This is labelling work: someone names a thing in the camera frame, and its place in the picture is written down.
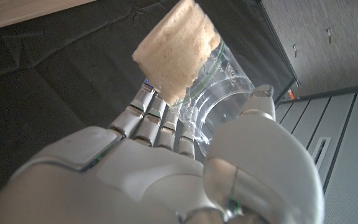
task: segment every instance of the clear plastic cup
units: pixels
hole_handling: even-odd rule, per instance
[[[205,156],[215,130],[238,118],[254,88],[221,38],[193,85],[186,89],[186,96],[169,106],[194,135]]]
[[[180,0],[132,57],[204,155],[215,130],[239,116],[254,89],[194,0]]]

